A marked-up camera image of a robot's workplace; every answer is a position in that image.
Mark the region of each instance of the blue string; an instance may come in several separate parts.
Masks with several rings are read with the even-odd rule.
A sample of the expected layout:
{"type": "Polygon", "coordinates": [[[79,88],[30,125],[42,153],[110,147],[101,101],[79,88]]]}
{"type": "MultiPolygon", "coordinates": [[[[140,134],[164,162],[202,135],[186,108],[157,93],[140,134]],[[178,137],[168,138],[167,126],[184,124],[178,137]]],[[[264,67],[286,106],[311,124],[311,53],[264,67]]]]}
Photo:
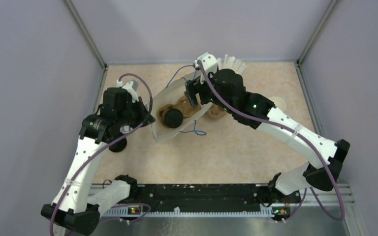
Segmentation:
{"type": "MultiPolygon", "coordinates": [[[[169,82],[167,83],[166,85],[166,88],[169,87],[170,83],[173,81],[173,79],[176,77],[177,73],[179,73],[179,71],[185,67],[193,67],[193,65],[184,65],[182,67],[180,67],[176,73],[173,75],[173,77],[169,80],[169,82]]],[[[193,79],[194,80],[196,78],[196,73],[197,73],[197,70],[195,69],[195,73],[193,75],[193,79]]],[[[180,133],[184,133],[184,134],[187,134],[187,133],[195,133],[196,135],[198,136],[205,136],[206,135],[206,132],[205,131],[202,131],[202,130],[197,130],[196,129],[196,121],[194,122],[194,125],[193,125],[193,130],[190,130],[190,131],[180,131],[180,133]]]]}

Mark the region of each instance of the white bristles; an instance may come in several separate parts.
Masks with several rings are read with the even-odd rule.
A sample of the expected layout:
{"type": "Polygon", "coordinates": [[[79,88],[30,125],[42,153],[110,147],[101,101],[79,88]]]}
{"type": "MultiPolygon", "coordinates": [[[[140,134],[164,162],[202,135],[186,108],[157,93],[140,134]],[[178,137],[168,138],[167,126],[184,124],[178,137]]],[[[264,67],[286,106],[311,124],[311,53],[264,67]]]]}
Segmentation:
{"type": "Polygon", "coordinates": [[[239,75],[241,75],[241,73],[247,68],[247,65],[243,63],[240,59],[236,59],[235,57],[229,57],[228,54],[225,54],[224,60],[218,58],[217,61],[218,70],[231,69],[239,75]]]}

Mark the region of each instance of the beige tabletop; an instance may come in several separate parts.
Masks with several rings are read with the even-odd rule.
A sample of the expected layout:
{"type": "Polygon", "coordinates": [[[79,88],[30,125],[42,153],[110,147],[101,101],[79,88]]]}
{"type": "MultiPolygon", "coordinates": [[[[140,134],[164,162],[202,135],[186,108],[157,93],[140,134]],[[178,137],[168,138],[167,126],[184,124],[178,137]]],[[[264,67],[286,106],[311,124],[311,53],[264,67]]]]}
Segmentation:
{"type": "MultiPolygon", "coordinates": [[[[181,66],[109,66],[104,90],[114,87],[122,74],[135,73],[148,83],[154,96],[164,89],[181,66]]],[[[176,78],[192,70],[182,69],[176,78]]],[[[286,102],[285,113],[313,130],[293,62],[248,63],[242,76],[247,91],[282,98],[286,102]]],[[[148,103],[148,94],[142,84],[137,92],[144,103],[148,103]]],[[[197,129],[207,135],[181,133],[161,144],[153,139],[150,126],[137,130],[127,137],[124,151],[107,151],[94,183],[118,175],[130,175],[139,183],[267,183],[274,174],[290,171],[306,162],[287,145],[239,124],[230,115],[218,121],[203,116],[198,120],[197,129]]]]}

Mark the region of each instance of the black cap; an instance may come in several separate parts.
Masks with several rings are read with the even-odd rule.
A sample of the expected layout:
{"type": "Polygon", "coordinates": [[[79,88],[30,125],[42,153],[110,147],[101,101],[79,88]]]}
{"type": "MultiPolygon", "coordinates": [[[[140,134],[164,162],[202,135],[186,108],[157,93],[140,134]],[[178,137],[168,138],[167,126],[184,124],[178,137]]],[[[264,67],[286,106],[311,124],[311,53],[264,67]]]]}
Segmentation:
{"type": "Polygon", "coordinates": [[[172,108],[166,111],[163,119],[167,127],[175,129],[182,124],[183,114],[178,109],[172,108]]]}

